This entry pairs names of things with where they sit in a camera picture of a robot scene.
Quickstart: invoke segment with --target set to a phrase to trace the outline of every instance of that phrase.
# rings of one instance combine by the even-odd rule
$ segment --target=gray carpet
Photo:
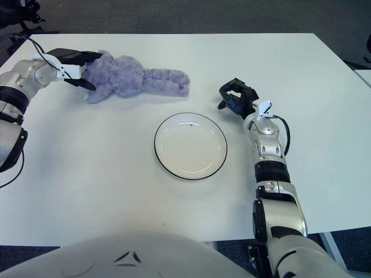
[[[371,34],[370,0],[39,0],[45,30],[61,33],[255,33],[313,32],[339,57],[365,64]],[[18,26],[0,35],[18,32]],[[0,65],[9,57],[0,45]],[[352,270],[371,272],[371,228],[334,232]],[[0,247],[0,271],[55,247]],[[253,272],[246,241],[220,242],[219,251]]]

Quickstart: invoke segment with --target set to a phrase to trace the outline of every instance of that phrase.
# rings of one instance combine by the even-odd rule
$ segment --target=white table
[[[142,94],[95,105],[65,82],[41,90],[23,124],[23,173],[0,190],[0,244],[63,246],[129,229],[253,238],[250,142],[238,116],[217,110],[219,87],[234,77],[270,99],[290,126],[288,169],[309,233],[371,225],[371,89],[315,35],[32,37],[46,50],[106,49],[146,68],[181,69],[191,90],[187,99]],[[25,43],[1,72],[33,53]],[[211,118],[227,139],[224,166],[205,180],[174,177],[155,156],[157,127],[179,112]],[[1,174],[1,184],[18,169]]]
[[[371,69],[356,69],[354,72],[371,87]]]

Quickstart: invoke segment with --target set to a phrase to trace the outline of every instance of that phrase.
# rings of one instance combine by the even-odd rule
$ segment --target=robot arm
[[[21,60],[11,71],[0,75],[0,172],[13,167],[23,150],[27,139],[27,132],[21,127],[23,115],[38,90],[62,80],[95,89],[81,79],[81,67],[100,56],[95,52],[55,49]]]
[[[228,95],[230,90],[241,93],[241,97]],[[252,142],[257,182],[253,227],[255,238],[268,250],[270,265],[263,268],[270,271],[265,273],[281,278],[351,277],[306,237],[307,224],[286,166],[289,142],[282,152],[278,126],[271,121],[280,117],[270,113],[270,101],[259,100],[256,92],[237,78],[222,86],[220,94],[223,101],[219,109],[229,107],[240,115]]]

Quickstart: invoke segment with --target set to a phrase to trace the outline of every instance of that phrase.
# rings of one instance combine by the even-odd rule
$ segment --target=purple teddy bear
[[[144,69],[130,56],[114,59],[104,50],[103,55],[86,65],[82,78],[95,85],[95,91],[88,91],[86,103],[97,103],[110,94],[133,97],[144,90],[159,92],[166,96],[188,96],[190,79],[183,71],[172,69]]]

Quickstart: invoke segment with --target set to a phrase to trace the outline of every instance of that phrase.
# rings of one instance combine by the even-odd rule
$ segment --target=black wire
[[[280,117],[280,116],[276,116],[276,115],[273,115],[272,117],[266,117],[266,118],[270,118],[270,119],[274,119],[274,118],[277,118],[277,119],[280,119],[283,123],[283,125],[285,126],[285,129],[286,129],[286,136],[287,136],[287,143],[286,143],[286,148],[285,148],[285,151],[283,152],[283,154],[286,156],[289,152],[289,148],[290,148],[290,141],[291,141],[291,135],[290,135],[290,128],[289,128],[289,125],[288,123],[285,121],[284,118]]]
[[[3,188],[5,186],[7,186],[8,184],[11,184],[13,181],[15,181],[16,178],[22,173],[23,166],[24,166],[24,152],[22,150],[22,165],[21,165],[21,169],[19,169],[18,174],[11,181],[7,182],[6,184],[1,185],[0,188]]]

